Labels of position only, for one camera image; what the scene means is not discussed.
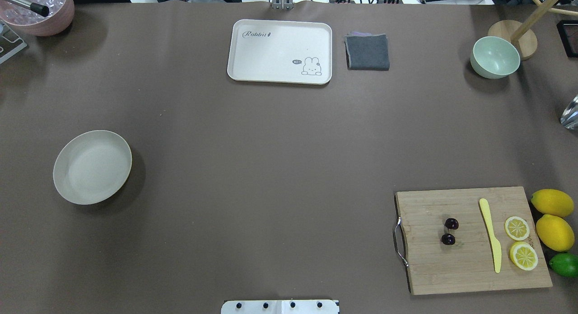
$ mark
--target knife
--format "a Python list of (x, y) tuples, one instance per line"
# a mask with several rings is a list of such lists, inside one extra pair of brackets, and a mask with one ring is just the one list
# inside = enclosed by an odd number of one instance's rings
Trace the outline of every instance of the knife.
[(484, 217), (485, 229), (488, 230), (489, 245), (492, 247), (492, 256), (494, 257), (494, 271), (500, 273), (502, 268), (502, 245), (494, 235), (494, 226), (492, 224), (492, 215), (489, 213), (489, 204), (486, 199), (480, 199), (481, 215)]

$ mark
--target white rectangular tray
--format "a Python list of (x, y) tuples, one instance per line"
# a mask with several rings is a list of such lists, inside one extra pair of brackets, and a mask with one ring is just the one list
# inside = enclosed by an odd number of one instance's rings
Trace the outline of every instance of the white rectangular tray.
[(233, 25), (227, 73), (234, 80), (328, 83), (332, 67), (328, 24), (241, 19)]

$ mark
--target wooden cutting board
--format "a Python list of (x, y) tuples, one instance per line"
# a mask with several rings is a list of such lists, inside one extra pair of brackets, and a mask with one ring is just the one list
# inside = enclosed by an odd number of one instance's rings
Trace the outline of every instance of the wooden cutting board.
[[(478, 203), (481, 198), (489, 202), (494, 234), (502, 245), (500, 273), (494, 272)], [(402, 220), (411, 294), (552, 287), (523, 187), (397, 192), (396, 207)], [(511, 216), (525, 219), (530, 226), (526, 242), (538, 254), (538, 265), (532, 271), (524, 271), (510, 261), (510, 247), (515, 240), (506, 234), (504, 222)], [(457, 219), (460, 226), (452, 231), (456, 244), (444, 245), (440, 237), (450, 217)]]

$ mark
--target bowl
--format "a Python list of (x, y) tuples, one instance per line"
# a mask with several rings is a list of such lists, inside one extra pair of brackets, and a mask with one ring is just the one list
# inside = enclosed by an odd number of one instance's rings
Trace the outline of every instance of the bowl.
[(88, 131), (72, 139), (56, 158), (52, 179), (62, 197), (92, 205), (115, 194), (132, 167), (128, 143), (112, 131)]
[(477, 40), (471, 50), (471, 67), (482, 77), (499, 79), (520, 67), (520, 53), (512, 43), (496, 36)]
[(51, 36), (65, 30), (74, 18), (73, 0), (29, 0), (47, 5), (50, 13), (40, 16), (4, 0), (0, 0), (0, 18), (17, 32), (35, 36)]

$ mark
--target green lime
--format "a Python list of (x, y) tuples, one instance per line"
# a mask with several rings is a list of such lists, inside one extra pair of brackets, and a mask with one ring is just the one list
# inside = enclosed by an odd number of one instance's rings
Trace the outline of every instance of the green lime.
[(551, 268), (564, 277), (578, 277), (578, 256), (570, 253), (556, 254), (550, 260)]

